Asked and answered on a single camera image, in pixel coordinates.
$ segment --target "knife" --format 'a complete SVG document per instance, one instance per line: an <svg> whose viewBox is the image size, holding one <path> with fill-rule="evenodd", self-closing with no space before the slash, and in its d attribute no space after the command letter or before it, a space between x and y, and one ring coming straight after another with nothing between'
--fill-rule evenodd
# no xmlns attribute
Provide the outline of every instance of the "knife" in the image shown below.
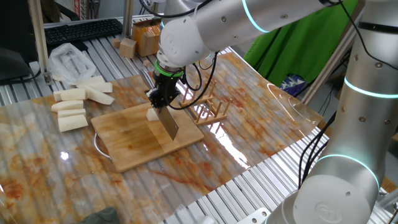
<svg viewBox="0 0 398 224"><path fill-rule="evenodd" d="M149 74L144 70L140 69L139 74L141 75L141 78L143 79L145 84L150 89L150 91L148 92L150 93L151 90L155 89L154 82L152 81L152 79L150 79ZM163 127L166 129L167 133L169 134L170 138L174 140L178 133L179 126L177 122L175 122L173 116L170 114L170 111L167 109L166 106L163 106L161 108L154 108L154 110L160 122L163 124Z"/></svg>

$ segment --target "marble-patterned sheet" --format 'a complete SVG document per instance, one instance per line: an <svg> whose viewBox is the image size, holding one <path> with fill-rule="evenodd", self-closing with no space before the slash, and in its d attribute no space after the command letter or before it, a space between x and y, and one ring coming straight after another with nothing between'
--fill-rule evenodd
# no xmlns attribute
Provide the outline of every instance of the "marble-patterned sheet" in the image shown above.
<svg viewBox="0 0 398 224"><path fill-rule="evenodd" d="M53 96L0 107L0 214L9 223L76 223L114 206L121 223L158 223L298 141L321 118L235 54L219 56L214 79L215 102L232 98L228 118L201 126L204 140L122 174L96 152L91 125L59 133ZM85 101L88 120L148 102L139 76L113 84L111 106Z"/></svg>

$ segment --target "green backdrop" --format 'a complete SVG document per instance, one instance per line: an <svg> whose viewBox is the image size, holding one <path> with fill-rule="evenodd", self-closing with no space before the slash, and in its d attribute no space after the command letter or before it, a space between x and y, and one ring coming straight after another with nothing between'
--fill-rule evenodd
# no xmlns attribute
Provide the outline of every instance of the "green backdrop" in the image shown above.
<svg viewBox="0 0 398 224"><path fill-rule="evenodd" d="M354 11L357 2L344 1L349 13ZM277 86L290 73L311 82L336 49L347 22L348 17L341 6L326 7L258 37L244 59Z"/></svg>

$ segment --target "wooden cutting board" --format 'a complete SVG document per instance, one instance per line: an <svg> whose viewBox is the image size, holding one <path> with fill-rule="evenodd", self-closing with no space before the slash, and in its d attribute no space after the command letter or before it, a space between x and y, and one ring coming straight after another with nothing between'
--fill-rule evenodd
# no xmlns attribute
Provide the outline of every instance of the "wooden cutting board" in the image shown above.
<svg viewBox="0 0 398 224"><path fill-rule="evenodd" d="M148 121L150 103L91 119L118 172L127 171L204 138L184 110L174 115L180 127L174 141L160 121Z"/></svg>

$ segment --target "keyboard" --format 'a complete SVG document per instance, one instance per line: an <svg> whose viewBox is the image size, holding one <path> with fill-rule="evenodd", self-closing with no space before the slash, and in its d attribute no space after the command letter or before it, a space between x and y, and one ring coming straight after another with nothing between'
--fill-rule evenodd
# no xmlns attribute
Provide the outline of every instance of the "keyboard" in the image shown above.
<svg viewBox="0 0 398 224"><path fill-rule="evenodd" d="M115 35L120 34L122 31L123 26L117 19L104 19L44 29L45 39L49 45Z"/></svg>

